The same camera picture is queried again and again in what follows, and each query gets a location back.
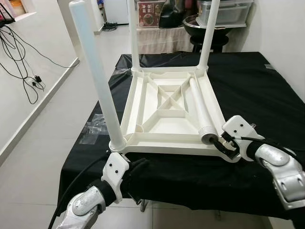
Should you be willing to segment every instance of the white plastic leg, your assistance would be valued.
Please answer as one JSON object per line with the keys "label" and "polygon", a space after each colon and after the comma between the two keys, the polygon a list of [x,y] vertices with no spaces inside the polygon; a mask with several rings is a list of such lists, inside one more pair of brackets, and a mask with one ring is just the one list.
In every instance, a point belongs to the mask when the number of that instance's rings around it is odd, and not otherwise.
{"label": "white plastic leg", "polygon": [[93,31],[89,21],[90,17],[86,10],[86,3],[83,0],[76,0],[70,2],[69,7],[81,41],[85,58],[94,79],[94,84],[111,140],[111,150],[121,151],[126,146],[126,140],[123,138],[121,132],[119,119],[115,111],[108,81],[94,40]]}
{"label": "white plastic leg", "polygon": [[204,35],[204,41],[202,46],[202,51],[200,55],[199,64],[197,66],[200,70],[207,70],[208,68],[208,59],[210,55],[212,39],[217,19],[217,13],[219,8],[220,0],[212,0],[211,10],[209,14],[208,23],[206,25],[206,31]]}
{"label": "white plastic leg", "polygon": [[135,21],[135,9],[134,0],[128,0],[128,18],[129,18],[129,30],[130,30],[130,41],[132,47],[132,70],[139,71],[139,48],[138,48],[138,36],[137,36],[137,23]]}
{"label": "white plastic leg", "polygon": [[198,121],[200,125],[198,130],[199,136],[204,144],[211,145],[211,138],[214,140],[218,140],[216,129],[211,121],[209,112],[205,106],[204,100],[202,98],[195,79],[190,79],[190,86],[194,97]]}

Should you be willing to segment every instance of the baseboard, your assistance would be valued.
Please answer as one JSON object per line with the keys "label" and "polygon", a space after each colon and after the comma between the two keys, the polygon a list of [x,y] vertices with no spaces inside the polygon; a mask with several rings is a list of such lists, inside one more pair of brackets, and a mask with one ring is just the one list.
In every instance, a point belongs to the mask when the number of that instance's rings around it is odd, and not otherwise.
{"label": "baseboard", "polygon": [[100,35],[102,32],[103,27],[101,27],[98,31],[94,31],[94,35]]}
{"label": "baseboard", "polygon": [[[71,64],[70,67],[77,64],[79,61],[76,58]],[[40,112],[45,108],[45,106],[49,103],[51,98],[55,95],[57,90],[60,88],[62,83],[68,78],[74,68],[67,68],[67,70],[62,74],[62,76],[58,79],[55,85],[50,89],[50,91],[44,96],[44,98],[39,102],[38,106],[30,113],[28,118],[21,124],[19,129],[15,132],[12,138],[8,141],[8,143],[4,146],[2,150],[0,150],[0,166],[3,164],[5,159],[10,155],[12,150],[15,148],[17,143],[22,139],[24,134],[27,132],[29,127],[35,121]]]}

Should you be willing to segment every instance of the metal bowl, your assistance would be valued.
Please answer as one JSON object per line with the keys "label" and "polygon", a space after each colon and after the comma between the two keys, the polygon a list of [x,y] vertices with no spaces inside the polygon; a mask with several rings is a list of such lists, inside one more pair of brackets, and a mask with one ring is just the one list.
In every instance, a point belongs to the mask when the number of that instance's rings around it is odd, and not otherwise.
{"label": "metal bowl", "polygon": [[[203,40],[205,35],[205,29],[200,28],[196,22],[198,14],[188,16],[183,20],[183,25],[186,32],[197,40]],[[213,38],[225,36],[232,28],[215,28]]]}

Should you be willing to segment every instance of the tiled floor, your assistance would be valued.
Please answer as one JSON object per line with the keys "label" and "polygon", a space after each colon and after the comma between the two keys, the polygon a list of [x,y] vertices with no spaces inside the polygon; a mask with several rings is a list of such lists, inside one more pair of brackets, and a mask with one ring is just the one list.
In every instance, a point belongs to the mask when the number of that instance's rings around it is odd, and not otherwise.
{"label": "tiled floor", "polygon": [[[128,27],[97,36],[103,65],[111,76],[121,53],[130,53]],[[0,167],[0,228],[47,228],[56,208],[61,166],[92,111],[97,95],[85,61],[35,120]],[[112,204],[94,229],[262,229],[258,216],[150,203],[141,213],[130,199]]]}

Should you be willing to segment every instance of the plastic storage box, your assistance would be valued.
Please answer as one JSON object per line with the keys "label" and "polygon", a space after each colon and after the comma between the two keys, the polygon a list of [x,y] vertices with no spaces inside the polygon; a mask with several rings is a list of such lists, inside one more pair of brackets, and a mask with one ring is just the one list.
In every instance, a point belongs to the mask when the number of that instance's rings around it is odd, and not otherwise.
{"label": "plastic storage box", "polygon": [[[223,0],[220,1],[216,27],[245,27],[246,18],[253,0]],[[206,27],[211,9],[211,1],[201,1],[199,4],[200,26]]]}

